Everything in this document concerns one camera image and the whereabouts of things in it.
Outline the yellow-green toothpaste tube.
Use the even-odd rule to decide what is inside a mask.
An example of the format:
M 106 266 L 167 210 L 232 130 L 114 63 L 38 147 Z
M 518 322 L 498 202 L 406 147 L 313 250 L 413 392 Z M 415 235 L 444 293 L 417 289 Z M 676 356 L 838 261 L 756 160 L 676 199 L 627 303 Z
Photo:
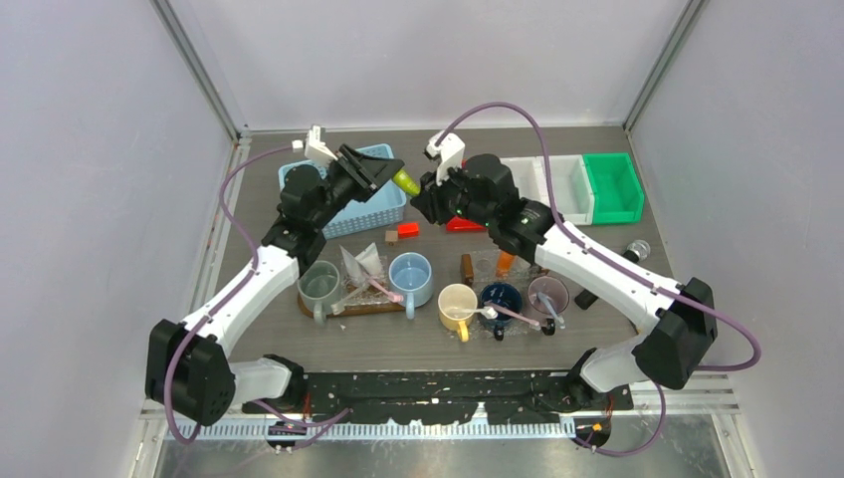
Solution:
M 420 194 L 419 184 L 404 168 L 398 170 L 392 176 L 392 181 L 409 197 L 416 197 Z

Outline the orange toothpaste tube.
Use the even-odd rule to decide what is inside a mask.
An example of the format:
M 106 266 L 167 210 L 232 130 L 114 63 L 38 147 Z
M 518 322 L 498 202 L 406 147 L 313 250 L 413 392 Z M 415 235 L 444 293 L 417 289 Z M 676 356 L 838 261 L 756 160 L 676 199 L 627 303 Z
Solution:
M 495 274 L 498 278 L 506 278 L 513 268 L 516 256 L 506 251 L 501 251 L 497 260 Z

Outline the brown wooden holder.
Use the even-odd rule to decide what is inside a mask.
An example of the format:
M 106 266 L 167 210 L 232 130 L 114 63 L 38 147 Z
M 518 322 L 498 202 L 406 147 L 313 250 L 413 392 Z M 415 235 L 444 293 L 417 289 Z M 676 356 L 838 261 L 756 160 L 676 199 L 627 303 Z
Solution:
M 468 253 L 461 255 L 460 274 L 462 283 L 468 287 L 472 287 L 474 284 L 475 274 L 472 256 Z

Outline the white toothpaste tube red cap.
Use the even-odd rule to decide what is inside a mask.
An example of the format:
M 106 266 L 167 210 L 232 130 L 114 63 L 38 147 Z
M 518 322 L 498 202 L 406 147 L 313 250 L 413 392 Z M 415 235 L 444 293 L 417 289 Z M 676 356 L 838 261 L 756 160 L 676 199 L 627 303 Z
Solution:
M 367 281 L 367 274 L 365 269 L 360 265 L 357 261 L 356 257 L 353 256 L 347 249 L 343 246 L 339 247 L 343 265 L 345 267 L 346 274 L 350 283 L 355 287 L 360 287 Z

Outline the dark blue mug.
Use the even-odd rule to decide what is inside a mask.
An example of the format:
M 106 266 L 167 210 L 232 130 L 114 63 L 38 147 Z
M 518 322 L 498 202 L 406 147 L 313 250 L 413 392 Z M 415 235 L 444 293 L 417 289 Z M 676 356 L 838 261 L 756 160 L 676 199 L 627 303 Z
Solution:
M 503 282 L 489 284 L 481 290 L 479 304 L 486 307 L 488 303 L 517 314 L 522 311 L 524 306 L 520 291 L 513 285 Z M 479 321 L 481 326 L 490 332 L 497 342 L 501 342 L 505 338 L 506 331 L 517 322 L 517 319 L 512 315 L 498 312 L 494 319 L 480 316 Z

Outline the light blue mug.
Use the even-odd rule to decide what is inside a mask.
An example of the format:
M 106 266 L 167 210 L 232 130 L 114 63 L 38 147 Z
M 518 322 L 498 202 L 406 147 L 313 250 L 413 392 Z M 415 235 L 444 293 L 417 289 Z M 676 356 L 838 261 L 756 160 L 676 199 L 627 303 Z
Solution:
M 422 254 L 406 252 L 395 257 L 388 267 L 388 282 L 392 292 L 402 296 L 401 302 L 408 320 L 414 320 L 416 310 L 433 296 L 433 268 Z

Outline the cream mug yellow handle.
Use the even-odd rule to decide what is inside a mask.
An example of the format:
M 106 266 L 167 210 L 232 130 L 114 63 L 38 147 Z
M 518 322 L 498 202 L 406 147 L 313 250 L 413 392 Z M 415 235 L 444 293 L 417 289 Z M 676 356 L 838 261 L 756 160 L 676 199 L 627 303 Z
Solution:
M 469 324 L 474 320 L 478 298 L 472 288 L 464 284 L 450 284 L 437 299 L 439 320 L 448 331 L 455 333 L 462 343 L 469 338 Z

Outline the grey-green mug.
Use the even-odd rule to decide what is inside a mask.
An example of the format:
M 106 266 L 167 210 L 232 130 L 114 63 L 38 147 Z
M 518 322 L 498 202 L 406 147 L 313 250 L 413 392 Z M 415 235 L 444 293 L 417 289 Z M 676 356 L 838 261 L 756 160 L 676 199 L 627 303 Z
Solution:
M 303 307 L 318 325 L 324 325 L 332 314 L 332 306 L 342 297 L 337 267 L 328 261 L 317 260 L 300 277 L 297 286 Z

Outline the clear textured acrylic holder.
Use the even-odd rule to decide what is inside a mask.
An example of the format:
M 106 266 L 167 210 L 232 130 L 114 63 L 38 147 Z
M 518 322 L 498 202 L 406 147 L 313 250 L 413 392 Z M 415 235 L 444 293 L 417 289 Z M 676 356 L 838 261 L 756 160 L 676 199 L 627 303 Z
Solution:
M 387 272 L 383 257 L 368 259 L 360 263 L 356 259 L 344 259 L 341 267 L 341 297 L 331 306 L 335 313 L 351 308 L 389 304 L 387 295 L 374 286 L 370 280 L 387 289 Z

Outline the mauve mug black handle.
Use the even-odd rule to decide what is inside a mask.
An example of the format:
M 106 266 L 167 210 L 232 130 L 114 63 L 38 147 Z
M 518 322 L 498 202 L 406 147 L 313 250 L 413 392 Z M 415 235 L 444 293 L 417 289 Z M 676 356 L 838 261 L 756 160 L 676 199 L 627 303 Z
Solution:
M 564 309 L 564 311 L 567 309 L 570 301 L 567 287 L 559 279 L 549 276 L 538 277 L 534 279 L 527 287 L 527 311 L 533 318 L 536 318 L 538 320 L 550 318 L 550 316 L 540 312 L 535 307 L 535 295 L 539 292 L 549 294 L 561 306 L 563 304 L 566 304 L 566 308 Z

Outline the pink toothbrush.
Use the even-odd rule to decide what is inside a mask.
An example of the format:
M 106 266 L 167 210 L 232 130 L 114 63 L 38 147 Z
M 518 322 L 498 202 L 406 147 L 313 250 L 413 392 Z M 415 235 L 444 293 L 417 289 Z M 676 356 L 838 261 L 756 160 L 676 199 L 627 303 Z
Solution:
M 404 302 L 404 298 L 401 294 L 388 290 L 386 287 L 381 285 L 376 279 L 368 277 L 367 282 L 377 291 L 385 295 L 389 302 L 394 304 L 402 304 Z
M 522 322 L 530 325 L 534 329 L 540 329 L 541 328 L 541 323 L 539 321 L 525 317 L 522 314 L 514 312 L 514 311 L 512 311 L 508 308 L 501 306 L 501 305 L 498 305 L 498 304 L 495 304 L 495 303 L 492 303 L 492 302 L 486 302 L 485 308 L 490 309 L 490 310 L 494 310 L 499 316 L 504 315 L 504 316 L 508 316 L 512 319 L 517 319 L 519 321 L 522 321 Z

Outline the grey toothbrush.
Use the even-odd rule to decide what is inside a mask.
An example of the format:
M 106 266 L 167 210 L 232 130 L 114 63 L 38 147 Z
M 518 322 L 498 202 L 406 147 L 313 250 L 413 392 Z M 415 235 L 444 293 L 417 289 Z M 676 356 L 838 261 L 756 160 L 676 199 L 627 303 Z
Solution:
M 539 292 L 535 295 L 535 307 L 540 312 L 550 316 L 553 319 L 556 328 L 561 330 L 565 328 L 566 323 L 562 316 L 562 312 L 566 308 L 566 304 L 561 306 L 549 294 Z

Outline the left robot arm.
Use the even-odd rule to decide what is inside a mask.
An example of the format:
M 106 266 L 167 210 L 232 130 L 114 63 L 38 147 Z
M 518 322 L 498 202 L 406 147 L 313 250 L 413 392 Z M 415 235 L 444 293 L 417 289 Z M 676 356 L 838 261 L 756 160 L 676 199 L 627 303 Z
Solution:
M 273 354 L 241 362 L 229 356 L 264 309 L 317 261 L 324 227 L 349 203 L 372 198 L 403 166 L 400 159 L 344 144 L 326 166 L 289 171 L 277 219 L 260 242 L 248 242 L 250 262 L 205 305 L 152 328 L 146 397 L 163 405 L 168 417 L 181 414 L 202 426 L 255 400 L 269 400 L 282 412 L 297 410 L 306 396 L 300 365 Z

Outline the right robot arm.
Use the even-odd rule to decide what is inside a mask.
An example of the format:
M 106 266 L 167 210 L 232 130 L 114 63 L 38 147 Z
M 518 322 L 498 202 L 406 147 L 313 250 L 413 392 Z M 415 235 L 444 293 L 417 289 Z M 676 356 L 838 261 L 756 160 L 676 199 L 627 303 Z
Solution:
M 502 251 L 576 282 L 637 328 L 632 339 L 585 352 L 562 379 L 577 406 L 593 408 L 612 389 L 644 380 L 681 389 L 717 337 L 706 283 L 650 273 L 569 222 L 555 224 L 549 206 L 521 196 L 497 156 L 473 156 L 443 181 L 427 172 L 420 187 L 411 204 L 428 222 L 461 217 L 484 225 Z

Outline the light blue perforated basket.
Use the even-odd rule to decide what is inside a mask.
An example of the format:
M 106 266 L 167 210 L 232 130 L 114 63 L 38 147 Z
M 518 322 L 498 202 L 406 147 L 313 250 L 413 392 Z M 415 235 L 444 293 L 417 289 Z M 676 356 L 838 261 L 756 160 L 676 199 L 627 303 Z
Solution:
M 394 159 L 392 148 L 387 143 L 378 143 L 357 149 L 363 154 L 384 160 Z M 280 189 L 286 186 L 286 177 L 291 170 L 299 166 L 315 168 L 321 178 L 325 178 L 327 170 L 310 160 L 283 165 L 278 170 Z M 355 234 L 370 229 L 385 227 L 403 221 L 404 208 L 407 203 L 405 192 L 391 180 L 366 202 L 351 201 L 339 211 L 322 229 L 326 239 L 333 239 L 345 235 Z

